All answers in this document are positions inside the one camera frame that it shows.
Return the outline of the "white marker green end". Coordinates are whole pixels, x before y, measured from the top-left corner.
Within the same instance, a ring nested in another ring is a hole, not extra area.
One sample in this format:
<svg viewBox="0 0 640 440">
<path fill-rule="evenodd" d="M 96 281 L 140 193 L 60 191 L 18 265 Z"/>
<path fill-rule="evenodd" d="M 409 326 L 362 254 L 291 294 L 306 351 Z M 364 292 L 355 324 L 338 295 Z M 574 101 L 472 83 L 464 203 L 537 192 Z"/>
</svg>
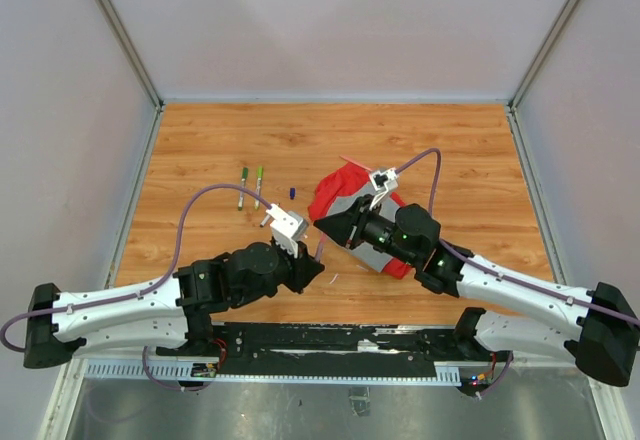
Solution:
<svg viewBox="0 0 640 440">
<path fill-rule="evenodd" d="M 262 179 L 257 178 L 257 171 L 256 171 L 256 188 L 255 188 L 255 193 L 258 197 L 260 197 L 261 195 L 261 189 L 262 189 Z M 259 199 L 255 199 L 254 201 L 254 210 L 258 211 L 260 209 L 261 206 L 261 201 Z"/>
</svg>

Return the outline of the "orange white pen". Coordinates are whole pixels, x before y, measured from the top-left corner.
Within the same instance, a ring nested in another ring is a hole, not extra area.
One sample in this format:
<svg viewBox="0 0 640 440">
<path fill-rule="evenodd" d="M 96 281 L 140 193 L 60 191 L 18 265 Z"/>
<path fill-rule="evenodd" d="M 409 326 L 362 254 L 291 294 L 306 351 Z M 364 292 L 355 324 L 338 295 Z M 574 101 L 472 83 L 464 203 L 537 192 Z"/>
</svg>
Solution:
<svg viewBox="0 0 640 440">
<path fill-rule="evenodd" d="M 240 179 L 240 186 L 242 187 L 242 190 L 239 193 L 239 198 L 238 198 L 238 203 L 237 203 L 237 210 L 238 211 L 242 211 L 243 207 L 244 207 L 244 199 L 245 199 L 245 191 L 244 189 L 246 188 L 246 184 L 247 184 L 247 180 L 242 180 Z"/>
</svg>

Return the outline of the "purple pen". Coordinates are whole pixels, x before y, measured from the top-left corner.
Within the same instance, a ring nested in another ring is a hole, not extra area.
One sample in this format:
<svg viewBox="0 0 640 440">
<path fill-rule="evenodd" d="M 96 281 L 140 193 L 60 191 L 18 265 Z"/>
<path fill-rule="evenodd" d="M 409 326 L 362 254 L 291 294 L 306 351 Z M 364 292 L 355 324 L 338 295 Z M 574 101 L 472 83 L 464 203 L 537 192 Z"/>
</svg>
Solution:
<svg viewBox="0 0 640 440">
<path fill-rule="evenodd" d="M 315 255 L 314 255 L 314 259 L 317 262 L 321 261 L 321 258 L 322 258 L 323 252 L 324 252 L 324 248 L 325 248 L 325 245 L 326 245 L 326 243 L 324 245 L 322 245 L 319 242 L 317 244 L 316 252 L 315 252 Z"/>
</svg>

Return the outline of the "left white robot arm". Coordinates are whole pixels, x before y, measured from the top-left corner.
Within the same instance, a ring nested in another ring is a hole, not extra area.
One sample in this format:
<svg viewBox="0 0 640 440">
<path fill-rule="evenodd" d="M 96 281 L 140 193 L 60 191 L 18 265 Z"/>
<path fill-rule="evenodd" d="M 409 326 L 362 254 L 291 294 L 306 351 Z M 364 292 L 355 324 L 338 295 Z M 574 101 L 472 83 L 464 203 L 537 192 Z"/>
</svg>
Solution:
<svg viewBox="0 0 640 440">
<path fill-rule="evenodd" d="M 292 255 L 274 242 L 254 242 L 167 279 L 76 293 L 41 284 L 28 308 L 23 365 L 51 368 L 79 355 L 137 347 L 200 356 L 214 343 L 211 314 L 273 297 L 279 286 L 302 293 L 324 269 L 304 243 Z"/>
</svg>

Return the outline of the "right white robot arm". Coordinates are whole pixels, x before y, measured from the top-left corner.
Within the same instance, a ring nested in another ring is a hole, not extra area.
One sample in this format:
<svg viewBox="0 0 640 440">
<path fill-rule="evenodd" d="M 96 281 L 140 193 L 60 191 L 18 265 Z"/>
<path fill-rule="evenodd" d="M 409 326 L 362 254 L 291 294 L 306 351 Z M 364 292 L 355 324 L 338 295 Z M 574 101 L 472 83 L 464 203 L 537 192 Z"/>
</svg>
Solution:
<svg viewBox="0 0 640 440">
<path fill-rule="evenodd" d="M 383 217 L 373 198 L 357 198 L 345 211 L 314 225 L 338 245 L 363 244 L 409 265 L 435 294 L 481 300 L 514 317 L 468 308 L 453 335 L 455 352 L 474 360 L 488 351 L 520 351 L 573 362 L 587 376 L 626 387 L 639 347 L 639 319 L 624 294 L 600 282 L 593 289 L 553 284 L 501 267 L 440 237 L 441 225 L 423 207 Z"/>
</svg>

